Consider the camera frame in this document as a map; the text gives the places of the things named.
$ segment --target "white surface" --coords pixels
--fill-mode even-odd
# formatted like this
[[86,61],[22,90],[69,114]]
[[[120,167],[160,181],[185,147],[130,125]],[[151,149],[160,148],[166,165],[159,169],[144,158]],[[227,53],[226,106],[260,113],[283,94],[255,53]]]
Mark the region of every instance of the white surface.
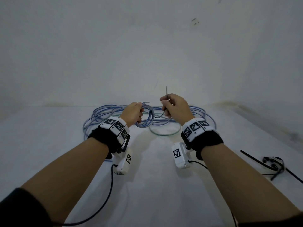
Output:
[[303,0],[277,0],[237,100],[303,139]]
[[[261,173],[257,159],[281,157],[303,178],[303,155],[290,149],[232,111],[206,108],[217,122],[225,144]],[[0,124],[0,199],[83,139],[82,123],[92,107],[28,107]],[[132,165],[127,175],[114,175],[112,195],[85,226],[233,226],[230,211],[209,172],[199,165],[175,166],[171,146],[180,135],[159,137],[131,127]],[[67,222],[81,221],[104,202],[110,187],[110,166],[104,162],[71,212]],[[303,185],[288,173],[273,184],[303,209]]]
[[234,99],[275,2],[0,0],[0,97],[125,104],[168,86],[190,103]]

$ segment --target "black wristband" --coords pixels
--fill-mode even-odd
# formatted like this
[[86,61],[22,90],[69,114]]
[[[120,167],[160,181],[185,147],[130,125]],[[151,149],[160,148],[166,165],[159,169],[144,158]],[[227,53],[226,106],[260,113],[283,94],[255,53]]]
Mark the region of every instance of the black wristband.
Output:
[[122,144],[119,143],[116,135],[109,129],[98,127],[90,133],[88,139],[89,138],[94,138],[107,145],[109,153],[115,153],[118,148],[122,147]]
[[221,137],[215,131],[206,131],[199,136],[195,137],[192,142],[189,142],[185,134],[182,132],[181,137],[185,142],[187,149],[193,149],[196,151],[197,159],[203,161],[201,151],[206,146],[214,146],[220,143],[224,143]]

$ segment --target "black sleeve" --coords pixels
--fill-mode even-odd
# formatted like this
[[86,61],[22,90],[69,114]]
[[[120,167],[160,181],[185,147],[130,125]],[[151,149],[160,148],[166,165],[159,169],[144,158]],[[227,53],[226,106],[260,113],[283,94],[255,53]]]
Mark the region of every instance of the black sleeve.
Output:
[[239,227],[284,227],[284,226],[302,226],[303,225],[303,213],[298,216],[289,218],[284,221],[274,221],[274,222],[255,222],[255,223],[242,223],[238,224]]
[[0,202],[1,226],[52,226],[41,203],[24,189],[16,188]]

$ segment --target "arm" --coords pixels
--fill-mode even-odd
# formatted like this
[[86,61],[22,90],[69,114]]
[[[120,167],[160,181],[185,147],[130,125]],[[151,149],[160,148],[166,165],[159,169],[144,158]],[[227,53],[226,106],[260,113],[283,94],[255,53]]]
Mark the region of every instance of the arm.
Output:
[[[194,118],[187,102],[175,94],[160,98],[165,115],[183,126]],[[280,221],[300,213],[277,188],[224,144],[201,151],[211,176],[227,205],[239,221]]]
[[[128,127],[141,121],[141,106],[141,103],[132,103],[122,112],[120,117]],[[48,164],[21,188],[44,206],[52,221],[64,222],[107,154],[107,145],[89,138]]]

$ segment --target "blue wire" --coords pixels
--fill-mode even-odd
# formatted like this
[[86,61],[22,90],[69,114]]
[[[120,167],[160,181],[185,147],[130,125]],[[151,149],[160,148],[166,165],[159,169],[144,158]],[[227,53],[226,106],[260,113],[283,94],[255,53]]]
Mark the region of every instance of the blue wire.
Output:
[[[150,125],[153,126],[163,126],[168,124],[169,122],[176,122],[174,119],[169,119],[166,117],[160,117],[160,118],[155,118],[154,111],[162,111],[161,110],[161,106],[150,106],[147,103],[149,102],[143,102],[142,103],[142,108],[144,108],[144,111],[148,112],[148,118],[142,120],[141,123],[135,123],[135,125],[137,127],[141,127],[141,128],[146,128],[149,127]],[[101,107],[96,108],[95,110],[93,110],[93,114],[92,116],[87,119],[83,126],[83,133],[84,133],[84,140],[87,139],[89,133],[88,131],[95,129],[95,127],[97,127],[98,124],[102,123],[103,121],[105,121],[106,119],[108,119],[110,116],[119,116],[122,111],[124,110],[124,108],[127,107],[127,105],[120,105],[117,106],[115,104],[108,104],[108,105],[104,105]],[[206,113],[206,111],[200,107],[196,107],[196,106],[189,106],[191,112],[193,113],[193,115],[195,116],[199,116],[202,117],[206,120],[205,116],[208,116],[214,123],[214,128],[217,129],[217,124],[215,122],[215,120]]]

